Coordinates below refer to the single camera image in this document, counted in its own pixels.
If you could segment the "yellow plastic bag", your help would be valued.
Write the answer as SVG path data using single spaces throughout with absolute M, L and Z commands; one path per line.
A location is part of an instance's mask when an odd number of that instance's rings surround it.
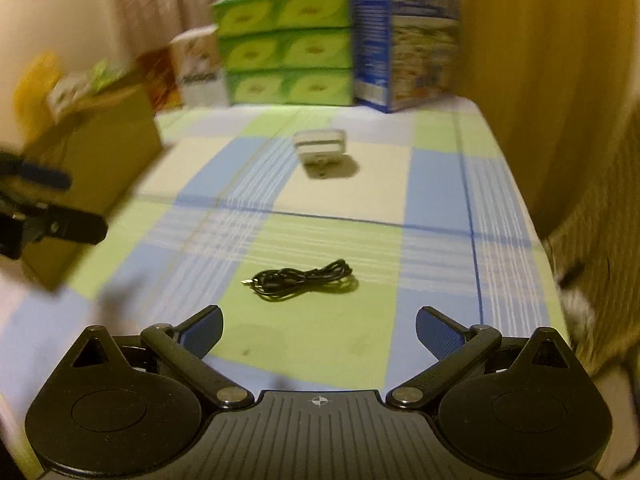
M 14 116 L 26 144 L 37 140 L 54 124 L 48 97 L 62 75 L 60 57 L 54 51 L 45 50 L 28 64 L 16 84 Z

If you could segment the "open brown cardboard box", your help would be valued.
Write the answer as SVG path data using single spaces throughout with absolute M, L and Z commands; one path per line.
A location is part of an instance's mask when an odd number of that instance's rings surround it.
M 14 180 L 23 196 L 107 216 L 163 151 L 141 84 L 88 99 L 26 144 L 23 154 L 72 177 L 66 192 Z

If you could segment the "dark red gift box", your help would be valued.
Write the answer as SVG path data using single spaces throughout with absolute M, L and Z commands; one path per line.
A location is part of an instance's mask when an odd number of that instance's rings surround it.
M 182 97 L 168 47 L 144 52 L 137 56 L 136 62 L 156 112 L 182 107 Z

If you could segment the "checked tablecloth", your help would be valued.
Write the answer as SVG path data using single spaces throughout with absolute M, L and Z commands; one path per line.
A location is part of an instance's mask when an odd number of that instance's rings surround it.
M 89 324 L 224 311 L 210 354 L 248 388 L 385 391 L 432 362 L 432 306 L 508 336 L 564 325 L 544 250 L 484 116 L 461 98 L 160 116 L 167 154 L 54 294 L 1 282 L 1 405 L 23 416 Z M 311 179 L 292 136 L 347 134 L 354 173 Z

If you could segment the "white product box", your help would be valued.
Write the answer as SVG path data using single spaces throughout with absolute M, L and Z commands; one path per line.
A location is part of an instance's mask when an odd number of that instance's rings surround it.
M 216 25 L 192 28 L 175 36 L 169 44 L 169 53 L 184 106 L 229 106 Z

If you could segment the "white small charger box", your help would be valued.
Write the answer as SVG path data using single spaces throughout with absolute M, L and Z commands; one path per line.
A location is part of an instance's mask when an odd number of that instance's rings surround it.
M 311 179 L 346 178 L 354 173 L 346 141 L 346 131 L 335 128 L 303 130 L 292 136 L 300 166 Z

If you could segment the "green tissue multipack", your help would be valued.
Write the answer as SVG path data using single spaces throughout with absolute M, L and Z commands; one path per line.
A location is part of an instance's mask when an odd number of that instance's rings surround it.
M 354 102 L 350 0 L 217 0 L 212 15 L 231 103 Z

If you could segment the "ochre curtain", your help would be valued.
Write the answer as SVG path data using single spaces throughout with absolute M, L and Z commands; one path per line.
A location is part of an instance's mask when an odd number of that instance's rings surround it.
M 639 0 L 463 0 L 459 91 L 540 237 L 611 158 L 639 94 Z

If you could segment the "blue milk carton box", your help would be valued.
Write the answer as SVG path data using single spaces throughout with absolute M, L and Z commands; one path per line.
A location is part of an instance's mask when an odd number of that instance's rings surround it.
M 460 0 L 352 0 L 356 99 L 398 112 L 451 91 Z

